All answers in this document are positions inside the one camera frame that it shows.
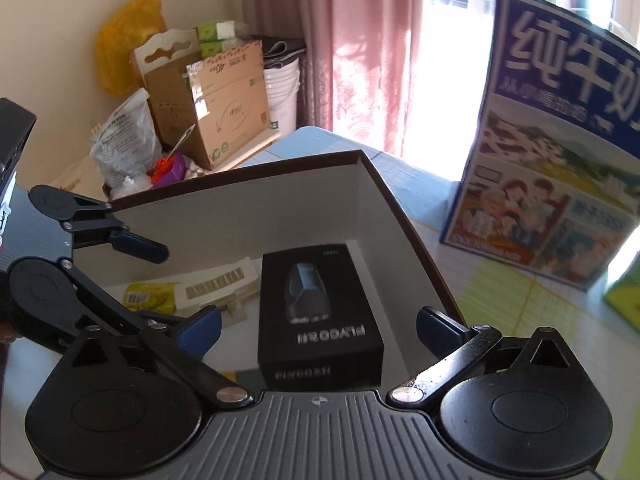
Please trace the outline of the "green tissue boxes on shelf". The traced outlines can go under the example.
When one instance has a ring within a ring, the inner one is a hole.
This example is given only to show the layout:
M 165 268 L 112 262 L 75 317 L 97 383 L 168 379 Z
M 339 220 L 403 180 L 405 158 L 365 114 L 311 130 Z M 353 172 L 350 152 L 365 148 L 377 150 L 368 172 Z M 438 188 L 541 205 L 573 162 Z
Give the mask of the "green tissue boxes on shelf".
M 242 46 L 247 36 L 246 25 L 239 21 L 210 21 L 195 27 L 202 58 L 209 58 Z

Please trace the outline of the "yellow snack packet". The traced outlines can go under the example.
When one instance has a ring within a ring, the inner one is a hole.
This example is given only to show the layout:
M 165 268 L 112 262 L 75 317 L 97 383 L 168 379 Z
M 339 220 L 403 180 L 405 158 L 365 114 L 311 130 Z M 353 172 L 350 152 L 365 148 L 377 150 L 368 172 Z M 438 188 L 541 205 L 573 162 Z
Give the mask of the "yellow snack packet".
M 132 312 L 151 311 L 172 315 L 176 310 L 175 283 L 131 283 L 122 304 Z

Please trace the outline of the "cream printed bed sheet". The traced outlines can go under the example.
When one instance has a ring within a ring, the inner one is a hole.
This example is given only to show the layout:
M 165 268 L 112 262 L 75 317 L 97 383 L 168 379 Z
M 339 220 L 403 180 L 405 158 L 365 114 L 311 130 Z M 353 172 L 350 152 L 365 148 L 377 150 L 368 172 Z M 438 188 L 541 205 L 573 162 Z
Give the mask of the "cream printed bed sheet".
M 108 202 L 108 193 L 104 191 L 104 179 L 96 162 L 85 156 L 73 162 L 62 174 L 50 182 L 54 188 Z

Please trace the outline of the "blue milk carton box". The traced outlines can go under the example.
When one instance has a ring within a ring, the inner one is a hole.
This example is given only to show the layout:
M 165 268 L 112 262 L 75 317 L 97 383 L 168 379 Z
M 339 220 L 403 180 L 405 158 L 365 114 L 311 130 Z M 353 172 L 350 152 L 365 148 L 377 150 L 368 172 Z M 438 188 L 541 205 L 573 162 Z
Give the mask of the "blue milk carton box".
M 440 239 L 588 289 L 639 224 L 639 52 L 544 0 L 485 0 L 477 133 Z

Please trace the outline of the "cream comb package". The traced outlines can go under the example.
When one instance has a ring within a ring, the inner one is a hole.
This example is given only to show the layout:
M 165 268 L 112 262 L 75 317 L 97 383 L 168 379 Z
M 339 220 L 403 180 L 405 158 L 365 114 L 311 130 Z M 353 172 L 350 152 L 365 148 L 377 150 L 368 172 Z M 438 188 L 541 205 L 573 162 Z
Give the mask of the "cream comb package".
M 214 306 L 228 327 L 247 319 L 244 304 L 258 295 L 259 272 L 250 258 L 186 275 L 174 288 L 176 315 L 188 318 Z

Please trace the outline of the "purple tray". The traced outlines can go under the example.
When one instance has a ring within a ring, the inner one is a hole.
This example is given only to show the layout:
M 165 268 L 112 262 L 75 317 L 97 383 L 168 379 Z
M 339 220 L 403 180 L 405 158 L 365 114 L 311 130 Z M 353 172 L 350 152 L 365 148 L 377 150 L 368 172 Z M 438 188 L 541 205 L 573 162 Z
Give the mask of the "purple tray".
M 168 157 L 161 157 L 148 172 L 153 188 L 161 188 L 180 182 L 185 174 L 186 161 L 180 152 Z

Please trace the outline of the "brown cardboard storage box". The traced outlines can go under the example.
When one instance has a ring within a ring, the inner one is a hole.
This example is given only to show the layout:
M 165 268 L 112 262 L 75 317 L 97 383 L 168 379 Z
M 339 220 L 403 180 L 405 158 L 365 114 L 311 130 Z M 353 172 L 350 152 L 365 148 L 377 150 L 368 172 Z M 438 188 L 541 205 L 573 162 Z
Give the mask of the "brown cardboard storage box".
M 361 152 L 214 174 L 123 198 L 114 208 L 134 232 L 165 243 L 170 257 L 154 266 L 105 249 L 98 275 L 109 285 L 298 246 L 354 243 L 383 317 L 387 388 L 435 361 L 416 336 L 420 307 L 462 317 L 405 211 Z

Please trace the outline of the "checked table cloth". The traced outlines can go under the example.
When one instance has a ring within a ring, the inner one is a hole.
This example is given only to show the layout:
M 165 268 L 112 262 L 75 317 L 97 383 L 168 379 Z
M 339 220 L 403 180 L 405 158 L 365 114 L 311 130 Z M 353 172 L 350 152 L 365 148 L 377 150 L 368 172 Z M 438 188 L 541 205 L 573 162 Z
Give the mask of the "checked table cloth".
M 552 326 L 563 335 L 613 415 L 600 474 L 638 478 L 639 333 L 603 300 L 608 285 L 634 260 L 638 235 L 623 244 L 608 273 L 582 292 L 439 243 L 462 173 L 460 153 L 435 154 L 426 144 L 401 158 L 374 148 L 363 151 L 411 219 L 467 320 L 491 324 L 508 336 L 528 336 L 538 326 Z

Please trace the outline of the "clear printed plastic bag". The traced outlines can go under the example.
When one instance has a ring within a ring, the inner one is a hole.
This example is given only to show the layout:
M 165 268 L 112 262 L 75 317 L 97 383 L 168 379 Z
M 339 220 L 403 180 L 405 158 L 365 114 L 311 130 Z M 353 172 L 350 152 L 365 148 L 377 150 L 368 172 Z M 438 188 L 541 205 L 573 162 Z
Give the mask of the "clear printed plastic bag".
M 93 130 L 89 155 L 111 191 L 146 174 L 160 158 L 149 97 L 145 88 L 138 89 Z

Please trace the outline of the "black shaver box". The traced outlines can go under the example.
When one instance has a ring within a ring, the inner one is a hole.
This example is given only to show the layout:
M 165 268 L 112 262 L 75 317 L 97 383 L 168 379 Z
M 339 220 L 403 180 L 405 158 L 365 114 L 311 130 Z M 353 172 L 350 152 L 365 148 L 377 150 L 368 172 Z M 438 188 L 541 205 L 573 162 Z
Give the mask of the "black shaver box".
M 382 335 L 345 244 L 262 257 L 257 363 L 269 389 L 377 387 L 383 356 Z

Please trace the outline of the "pink curtain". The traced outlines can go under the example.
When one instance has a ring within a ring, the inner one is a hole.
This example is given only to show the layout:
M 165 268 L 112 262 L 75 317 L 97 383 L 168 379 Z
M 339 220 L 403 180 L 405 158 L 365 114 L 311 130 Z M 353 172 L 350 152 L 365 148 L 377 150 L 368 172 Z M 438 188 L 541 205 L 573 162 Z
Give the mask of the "pink curtain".
M 308 124 L 404 150 L 423 0 L 242 0 L 253 32 L 306 42 Z

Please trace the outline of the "white bucket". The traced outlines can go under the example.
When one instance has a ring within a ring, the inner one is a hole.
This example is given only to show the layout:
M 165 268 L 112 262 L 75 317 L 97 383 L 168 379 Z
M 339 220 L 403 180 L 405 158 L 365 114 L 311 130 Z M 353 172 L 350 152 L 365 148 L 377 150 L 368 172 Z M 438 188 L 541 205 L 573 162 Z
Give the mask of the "white bucket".
M 299 59 L 264 69 L 271 128 L 284 138 L 296 129 L 297 93 L 300 85 Z

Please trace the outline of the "open brown cardboard carton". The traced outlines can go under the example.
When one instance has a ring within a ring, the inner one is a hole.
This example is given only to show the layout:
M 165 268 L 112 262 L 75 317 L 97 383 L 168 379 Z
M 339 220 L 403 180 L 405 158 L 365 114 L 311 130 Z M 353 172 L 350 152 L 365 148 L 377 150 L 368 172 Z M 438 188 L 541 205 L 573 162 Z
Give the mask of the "open brown cardboard carton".
M 271 128 L 259 40 L 178 58 L 147 73 L 145 88 L 160 140 L 175 145 L 193 127 L 181 151 L 208 170 Z

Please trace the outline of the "yellow plastic bag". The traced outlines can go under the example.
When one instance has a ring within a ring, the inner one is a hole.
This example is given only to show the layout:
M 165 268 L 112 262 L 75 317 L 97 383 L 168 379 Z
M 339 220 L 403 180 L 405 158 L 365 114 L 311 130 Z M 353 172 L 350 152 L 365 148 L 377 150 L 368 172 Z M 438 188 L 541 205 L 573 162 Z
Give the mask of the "yellow plastic bag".
M 100 88 L 126 99 L 140 87 L 134 49 L 166 32 L 160 0 L 130 0 L 102 26 L 94 40 L 94 67 Z

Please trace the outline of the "green tissue pack stack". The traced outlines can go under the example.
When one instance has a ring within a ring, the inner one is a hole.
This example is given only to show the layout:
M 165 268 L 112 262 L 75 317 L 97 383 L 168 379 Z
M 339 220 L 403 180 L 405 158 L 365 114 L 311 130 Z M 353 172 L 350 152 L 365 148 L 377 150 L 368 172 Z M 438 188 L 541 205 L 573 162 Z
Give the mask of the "green tissue pack stack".
M 606 292 L 605 302 L 627 322 L 639 328 L 640 321 L 640 263 L 639 258 Z

